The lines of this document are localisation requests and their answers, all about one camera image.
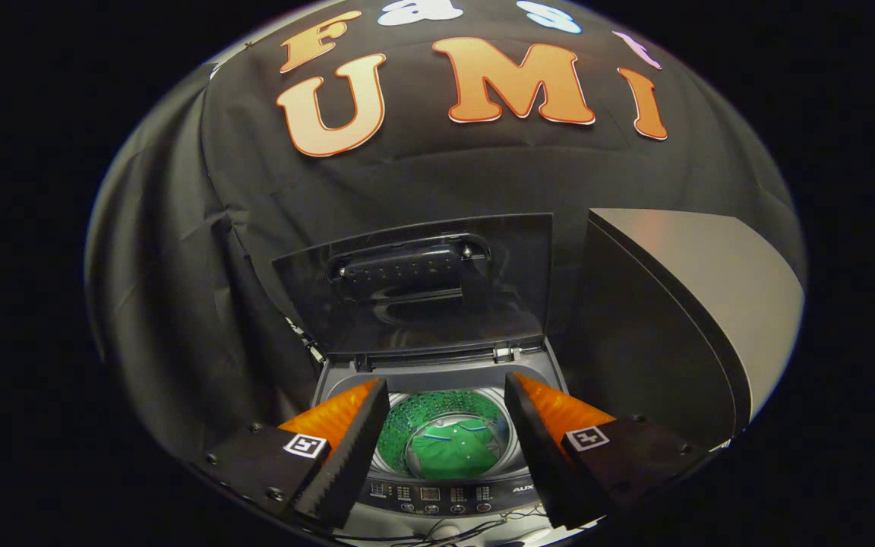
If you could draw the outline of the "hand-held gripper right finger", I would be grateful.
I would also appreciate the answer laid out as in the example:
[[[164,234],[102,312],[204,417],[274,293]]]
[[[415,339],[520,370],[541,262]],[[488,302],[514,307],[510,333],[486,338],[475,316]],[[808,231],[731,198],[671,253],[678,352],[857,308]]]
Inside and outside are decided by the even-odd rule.
[[[517,372],[506,376],[504,401],[555,527],[573,529],[631,511],[712,456],[644,415],[615,418]]]

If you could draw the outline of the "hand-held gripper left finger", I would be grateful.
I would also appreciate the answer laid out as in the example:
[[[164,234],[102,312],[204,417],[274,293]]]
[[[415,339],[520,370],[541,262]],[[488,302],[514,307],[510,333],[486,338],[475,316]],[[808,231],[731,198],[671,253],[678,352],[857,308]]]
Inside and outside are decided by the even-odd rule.
[[[195,458],[233,498],[288,525],[344,527],[391,409],[383,378],[333,396],[282,425],[248,425]]]

